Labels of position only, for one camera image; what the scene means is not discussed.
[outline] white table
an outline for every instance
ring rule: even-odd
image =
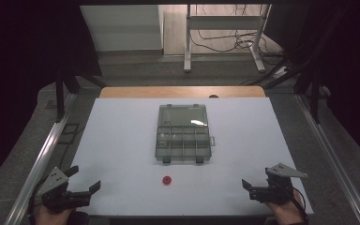
[[[156,161],[159,105],[194,103],[206,105],[216,139],[210,161]],[[72,163],[80,172],[68,190],[101,180],[82,209],[97,216],[267,216],[269,209],[249,199],[241,179],[267,187],[264,168],[279,162],[295,168],[268,97],[98,98]],[[312,214],[300,179],[292,182]]]

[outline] gray floor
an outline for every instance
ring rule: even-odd
[[[238,85],[262,76],[247,54],[197,55],[193,57],[191,73],[183,71],[182,60],[182,57],[150,52],[102,53],[100,65],[103,77],[98,79],[109,86]],[[82,91],[76,98],[66,129],[54,149],[46,171],[56,165],[61,165],[64,169],[69,167],[94,99],[99,94],[97,86],[81,78],[79,81]],[[297,169],[309,175],[308,179],[303,180],[303,184],[315,212],[310,217],[310,224],[359,224],[292,93],[293,84],[294,80],[289,80],[274,89],[266,90],[266,95],[273,104]],[[0,224],[5,222],[53,126],[54,93],[53,85],[39,92],[33,117],[0,169]],[[331,114],[324,99],[320,102],[320,118],[322,128],[360,193],[360,148]],[[92,218],[91,224],[109,224],[109,221],[106,218]]]

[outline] red button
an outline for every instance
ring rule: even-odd
[[[166,186],[168,186],[171,182],[172,182],[172,179],[171,179],[170,176],[165,176],[165,177],[163,177],[163,179],[162,179],[162,183],[163,183],[164,185],[166,185]]]

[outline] white wall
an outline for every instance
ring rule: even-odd
[[[162,50],[160,6],[81,6],[97,51]]]

